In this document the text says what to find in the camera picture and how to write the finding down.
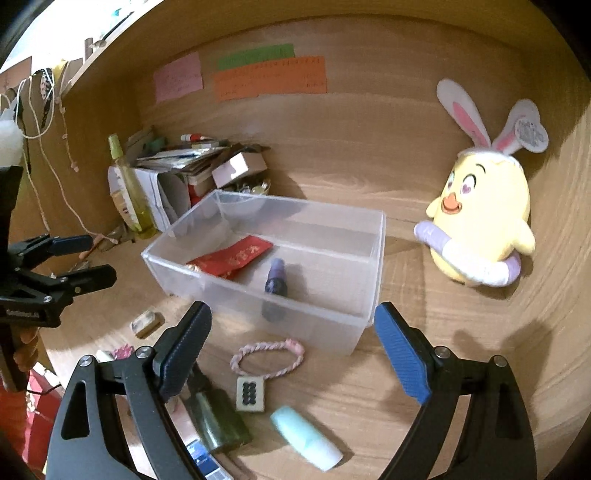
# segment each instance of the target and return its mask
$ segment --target orange beak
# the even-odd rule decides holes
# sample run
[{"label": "orange beak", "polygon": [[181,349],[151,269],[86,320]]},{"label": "orange beak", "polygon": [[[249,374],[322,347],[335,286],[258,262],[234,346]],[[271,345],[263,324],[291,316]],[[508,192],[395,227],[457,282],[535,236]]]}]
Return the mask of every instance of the orange beak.
[{"label": "orange beak", "polygon": [[456,194],[452,192],[441,201],[441,209],[443,213],[455,215],[460,213],[462,204],[457,201]]}]

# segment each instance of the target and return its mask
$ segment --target hair tie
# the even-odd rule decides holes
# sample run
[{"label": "hair tie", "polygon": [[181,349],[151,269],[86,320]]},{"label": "hair tie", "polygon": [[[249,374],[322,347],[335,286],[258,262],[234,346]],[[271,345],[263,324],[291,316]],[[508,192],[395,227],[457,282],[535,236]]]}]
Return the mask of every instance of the hair tie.
[{"label": "hair tie", "polygon": [[265,375],[259,375],[264,380],[270,380],[271,378],[278,378],[282,377],[285,374],[295,370],[298,368],[301,363],[304,361],[304,346],[297,342],[294,339],[288,338],[283,342],[258,342],[258,343],[249,343],[238,350],[238,353],[232,357],[230,360],[230,368],[232,371],[238,375],[243,377],[252,376],[252,374],[245,372],[242,368],[240,368],[240,362],[244,357],[250,355],[251,353],[260,352],[260,351],[267,351],[267,350],[287,350],[294,355],[297,355],[297,359],[295,362],[290,365],[289,367],[284,368],[283,370],[279,370],[278,372],[268,373]]}]

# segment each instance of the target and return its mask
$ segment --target pink sticky note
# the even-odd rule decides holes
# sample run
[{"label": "pink sticky note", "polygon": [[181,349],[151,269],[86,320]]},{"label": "pink sticky note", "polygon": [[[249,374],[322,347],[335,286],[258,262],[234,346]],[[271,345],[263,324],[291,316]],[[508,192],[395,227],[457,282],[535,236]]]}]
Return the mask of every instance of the pink sticky note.
[{"label": "pink sticky note", "polygon": [[154,72],[156,103],[172,100],[203,89],[199,53],[172,61]]}]

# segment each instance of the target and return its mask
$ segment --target finger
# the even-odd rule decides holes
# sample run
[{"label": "finger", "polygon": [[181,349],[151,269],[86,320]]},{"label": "finger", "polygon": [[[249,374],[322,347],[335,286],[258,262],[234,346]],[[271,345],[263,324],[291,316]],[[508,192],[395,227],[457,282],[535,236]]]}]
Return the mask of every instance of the finger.
[{"label": "finger", "polygon": [[27,343],[20,347],[14,353],[14,361],[20,368],[21,365],[28,365],[28,360],[35,354],[37,351],[37,343],[39,340],[34,338],[30,343]]},{"label": "finger", "polygon": [[35,364],[37,363],[37,360],[39,360],[39,352],[35,351],[33,356],[29,357],[25,363],[20,364],[18,366],[18,369],[21,372],[26,373],[26,372],[30,371],[35,366]]},{"label": "finger", "polygon": [[37,337],[39,327],[25,327],[21,329],[21,342],[31,343]]}]

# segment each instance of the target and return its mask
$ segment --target yellow chick plush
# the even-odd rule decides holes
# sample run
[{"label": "yellow chick plush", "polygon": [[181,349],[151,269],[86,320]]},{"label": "yellow chick plush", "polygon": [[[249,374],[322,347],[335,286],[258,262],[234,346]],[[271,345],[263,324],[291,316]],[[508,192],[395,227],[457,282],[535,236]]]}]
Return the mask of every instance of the yellow chick plush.
[{"label": "yellow chick plush", "polygon": [[427,208],[433,221],[419,223],[415,235],[431,248],[435,264],[448,277],[471,286],[508,285],[521,269],[517,252],[531,255],[535,249],[527,224],[527,180],[511,154],[521,147],[543,151],[547,134],[533,102],[520,100],[501,135],[491,143],[462,87],[442,80],[437,96],[472,137],[475,148],[459,154],[441,195]]}]

